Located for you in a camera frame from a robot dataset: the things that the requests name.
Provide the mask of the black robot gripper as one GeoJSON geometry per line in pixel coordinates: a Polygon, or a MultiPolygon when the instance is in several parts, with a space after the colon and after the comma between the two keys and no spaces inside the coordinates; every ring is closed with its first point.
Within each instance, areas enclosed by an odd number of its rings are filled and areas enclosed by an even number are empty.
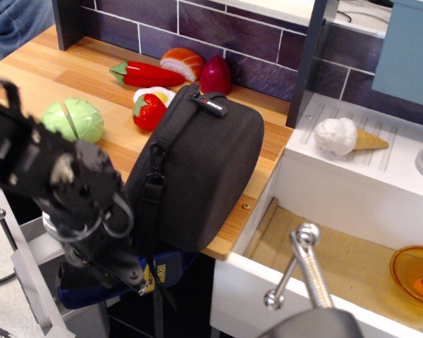
{"type": "Polygon", "coordinates": [[[137,254],[130,245],[128,231],[117,232],[109,227],[113,218],[96,217],[84,223],[81,230],[54,214],[43,212],[46,231],[61,242],[67,263],[61,269],[62,289],[95,289],[113,294],[130,289],[143,295],[149,286],[137,254]]]}

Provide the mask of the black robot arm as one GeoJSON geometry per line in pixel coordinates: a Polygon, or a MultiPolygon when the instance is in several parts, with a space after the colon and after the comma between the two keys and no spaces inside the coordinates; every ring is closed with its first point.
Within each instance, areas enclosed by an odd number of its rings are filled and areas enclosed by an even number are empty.
{"type": "Polygon", "coordinates": [[[72,266],[105,287],[120,280],[143,293],[147,282],[130,246],[133,212],[108,155],[25,117],[17,87],[2,79],[0,87],[7,99],[0,104],[0,188],[35,201],[72,266]]]}

